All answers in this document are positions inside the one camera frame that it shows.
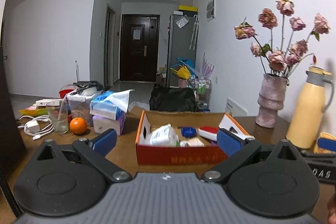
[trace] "thermos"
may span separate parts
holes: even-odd
[[[286,138],[299,148],[308,149],[314,144],[323,113],[330,106],[334,97],[334,82],[331,73],[321,68],[310,67],[308,75],[297,100],[292,122]],[[331,85],[331,95],[325,104],[324,84]]]

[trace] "thermos handle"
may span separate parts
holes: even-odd
[[[325,105],[325,107],[322,110],[322,113],[324,113],[330,107],[331,102],[333,101],[334,92],[335,92],[335,86],[334,86],[334,82],[332,80],[330,80],[330,79],[323,78],[322,81],[331,85],[331,94],[330,94],[329,101],[328,101],[328,103]]]

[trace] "black plastic bag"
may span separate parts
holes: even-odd
[[[157,111],[201,111],[190,88],[165,88],[155,84],[149,100],[150,110]]]

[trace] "wooden table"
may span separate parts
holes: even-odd
[[[274,129],[262,128],[255,123],[255,117],[240,117],[236,120],[245,128],[251,135],[255,136],[262,143],[275,144],[278,140],[285,137],[289,123],[281,118],[278,118]],[[137,154],[135,150],[135,137],[138,127],[139,117],[127,116],[125,127],[122,136],[118,137],[116,147],[107,155],[107,159],[123,168],[131,175],[137,172],[195,172],[200,176],[203,172],[211,168],[213,165],[138,165]],[[71,144],[78,136],[68,132],[63,135],[51,133],[46,137],[33,141],[30,136],[21,133],[27,152],[22,157],[22,160],[13,170],[11,176],[8,178],[8,183],[13,188],[14,182],[26,165],[32,154],[46,138],[53,138],[58,144]],[[92,139],[96,134],[91,131],[86,135],[87,138]],[[320,186],[320,197],[313,211],[313,216],[319,219],[322,223],[327,223],[327,201],[334,193],[334,187],[329,185]],[[10,224],[15,220],[10,207],[6,203],[3,196],[0,196],[0,223]]]

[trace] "bouquet of flowers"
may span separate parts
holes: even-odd
[[[288,46],[284,48],[285,17],[290,17],[294,14],[294,3],[291,0],[276,0],[276,2],[277,9],[280,11],[280,14],[282,14],[282,37],[280,48],[273,48],[273,28],[278,26],[278,20],[272,10],[268,8],[263,9],[258,17],[258,21],[264,28],[270,30],[270,44],[266,43],[262,46],[259,43],[256,38],[257,34],[255,33],[255,29],[246,22],[246,18],[239,26],[235,27],[236,39],[240,40],[253,37],[255,42],[251,43],[251,52],[255,57],[260,57],[265,74],[266,69],[262,57],[266,58],[269,63],[271,75],[288,78],[297,68],[299,63],[306,57],[312,56],[312,63],[313,65],[316,64],[316,56],[313,53],[307,54],[308,40],[313,35],[320,41],[320,35],[323,33],[328,34],[330,27],[328,26],[328,21],[320,15],[320,13],[317,13],[314,19],[313,30],[308,34],[307,39],[302,39],[292,44],[294,32],[303,30],[306,27],[306,24],[300,17],[291,17],[289,19],[289,24],[292,28],[292,33],[288,41]]]

